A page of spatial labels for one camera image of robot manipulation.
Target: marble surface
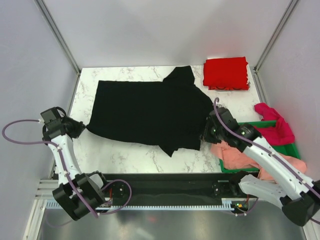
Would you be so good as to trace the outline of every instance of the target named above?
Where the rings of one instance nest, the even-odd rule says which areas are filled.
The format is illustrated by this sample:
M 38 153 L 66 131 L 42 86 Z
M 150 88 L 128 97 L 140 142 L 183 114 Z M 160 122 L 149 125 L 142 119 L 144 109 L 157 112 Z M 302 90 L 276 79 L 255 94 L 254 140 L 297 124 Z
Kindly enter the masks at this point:
M 70 116 L 88 124 L 99 80 L 104 81 L 162 81 L 175 67 L 103 67 L 82 70 Z M 238 122 L 259 121 L 253 106 L 259 97 L 251 72 L 248 69 L 248 91 L 215 91 L 203 86 L 203 66 L 192 66 L 195 85 L 212 101 L 220 98 Z M 81 170 L 85 173 L 219 173 L 219 160 L 210 152 L 211 144 L 201 143 L 200 151 L 179 149 L 172 157 L 159 146 L 127 143 L 102 138 L 85 130 L 74 140 L 74 152 Z

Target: clothing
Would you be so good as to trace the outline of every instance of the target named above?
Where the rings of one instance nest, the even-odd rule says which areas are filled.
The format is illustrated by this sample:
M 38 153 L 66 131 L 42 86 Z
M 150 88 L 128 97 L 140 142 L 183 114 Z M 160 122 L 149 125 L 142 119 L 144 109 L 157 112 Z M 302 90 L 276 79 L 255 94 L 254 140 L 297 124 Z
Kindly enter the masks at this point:
M 289 124 L 274 108 L 265 103 L 258 103 L 254 106 L 254 110 L 263 116 L 262 121 L 276 120 L 275 127 L 257 128 L 270 145 L 282 146 L 295 142 L 295 135 Z
M 252 158 L 240 152 L 235 147 L 229 146 L 225 141 L 218 144 L 212 144 L 211 152 L 223 161 L 223 166 L 226 169 L 247 169 L 258 168 L 260 169 L 259 179 L 261 180 L 274 180 L 274 178 L 266 172 L 264 168 L 256 163 Z M 307 165 L 304 161 L 297 159 L 293 156 L 286 156 L 280 153 L 292 166 L 298 169 L 301 173 L 307 171 Z
M 176 67 L 163 82 L 99 81 L 87 129 L 112 140 L 159 145 L 170 157 L 179 148 L 200 150 L 213 103 L 194 82 L 190 66 Z
M 203 65 L 203 85 L 209 90 L 248 90 L 245 57 L 215 58 Z

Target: plastic tray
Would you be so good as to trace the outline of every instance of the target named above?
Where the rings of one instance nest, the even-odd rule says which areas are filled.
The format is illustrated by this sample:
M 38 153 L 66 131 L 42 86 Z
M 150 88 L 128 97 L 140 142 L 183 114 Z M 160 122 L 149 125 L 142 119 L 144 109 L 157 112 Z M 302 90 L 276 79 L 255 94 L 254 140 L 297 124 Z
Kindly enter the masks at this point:
M 267 127 L 275 127 L 276 121 L 252 121 L 248 122 L 249 124 L 257 127 L 257 128 L 267 128 Z M 282 146 L 272 146 L 278 153 L 295 157 L 297 159 L 300 159 L 300 155 L 298 152 L 298 149 L 294 143 L 282 145 Z M 224 167 L 224 162 L 219 159 L 220 161 L 220 168 L 223 173 L 237 173 L 239 171 L 246 171 L 246 172 L 257 172 L 259 171 L 258 168 L 252 167 L 252 168 L 241 168 L 241 169 L 226 169 Z

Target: white wall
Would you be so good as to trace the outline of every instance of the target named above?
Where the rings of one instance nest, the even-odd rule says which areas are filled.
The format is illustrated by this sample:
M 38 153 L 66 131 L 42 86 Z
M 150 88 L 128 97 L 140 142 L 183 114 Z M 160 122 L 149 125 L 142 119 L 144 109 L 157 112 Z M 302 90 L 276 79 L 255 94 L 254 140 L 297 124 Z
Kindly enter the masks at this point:
M 259 72 L 269 104 L 289 122 L 315 180 L 320 179 L 319 23 L 320 1 L 300 1 Z
M 0 128 L 40 112 L 66 108 L 76 74 L 32 0 L 0 2 Z M 39 141 L 38 123 L 19 124 L 7 134 Z M 41 178 L 52 154 L 45 145 L 21 146 L 0 136 L 0 239 L 21 240 Z
M 255 65 L 290 0 L 44 0 L 81 67 Z

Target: black shirt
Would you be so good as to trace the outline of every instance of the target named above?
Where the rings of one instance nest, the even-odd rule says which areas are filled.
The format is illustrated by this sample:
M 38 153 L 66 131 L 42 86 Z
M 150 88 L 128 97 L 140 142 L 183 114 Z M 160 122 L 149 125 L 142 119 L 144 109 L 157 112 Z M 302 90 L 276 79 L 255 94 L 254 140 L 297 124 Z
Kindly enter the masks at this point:
M 86 127 L 112 140 L 159 145 L 170 157 L 179 148 L 199 150 L 213 103 L 194 82 L 190 66 L 163 82 L 99 81 Z

